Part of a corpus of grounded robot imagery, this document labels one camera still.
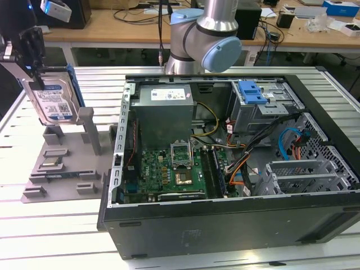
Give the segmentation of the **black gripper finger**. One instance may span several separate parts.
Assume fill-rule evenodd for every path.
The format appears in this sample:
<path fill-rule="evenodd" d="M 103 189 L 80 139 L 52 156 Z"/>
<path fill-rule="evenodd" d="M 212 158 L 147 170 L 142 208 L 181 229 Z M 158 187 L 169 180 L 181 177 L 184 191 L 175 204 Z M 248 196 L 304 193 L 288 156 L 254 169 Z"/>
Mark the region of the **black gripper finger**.
<path fill-rule="evenodd" d="M 37 67 L 34 70 L 34 83 L 33 83 L 33 89 L 34 90 L 44 90 L 44 81 L 42 79 L 42 74 L 44 74 L 46 71 L 46 67 Z"/>

